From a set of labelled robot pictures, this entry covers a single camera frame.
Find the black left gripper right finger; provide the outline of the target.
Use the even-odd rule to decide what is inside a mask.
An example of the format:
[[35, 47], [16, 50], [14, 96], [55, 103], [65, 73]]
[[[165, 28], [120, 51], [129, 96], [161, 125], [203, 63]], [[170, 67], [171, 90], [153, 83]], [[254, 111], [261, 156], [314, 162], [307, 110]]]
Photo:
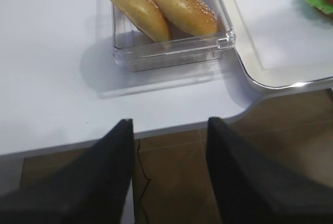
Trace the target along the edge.
[[206, 162], [223, 223], [332, 223], [332, 189], [270, 160], [221, 118], [208, 120]]

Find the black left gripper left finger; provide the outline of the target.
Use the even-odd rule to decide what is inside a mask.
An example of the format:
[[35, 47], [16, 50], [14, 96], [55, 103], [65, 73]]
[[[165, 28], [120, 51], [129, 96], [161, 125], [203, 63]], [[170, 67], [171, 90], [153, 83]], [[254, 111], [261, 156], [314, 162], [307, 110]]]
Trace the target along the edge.
[[34, 185], [1, 197], [1, 223], [134, 223], [130, 119]]

